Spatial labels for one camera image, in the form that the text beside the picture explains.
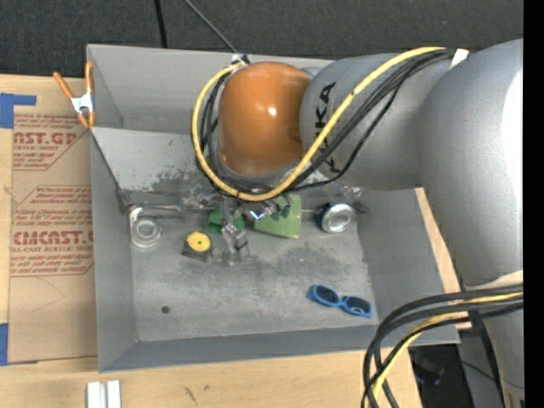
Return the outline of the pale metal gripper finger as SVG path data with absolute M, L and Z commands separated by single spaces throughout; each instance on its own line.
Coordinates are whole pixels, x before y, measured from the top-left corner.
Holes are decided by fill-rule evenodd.
M 224 240 L 223 260 L 227 264 L 235 264 L 238 256 L 236 227 L 233 224 L 223 224 L 221 234 Z
M 250 256 L 247 233 L 240 230 L 235 234 L 235 261 L 241 262 Z

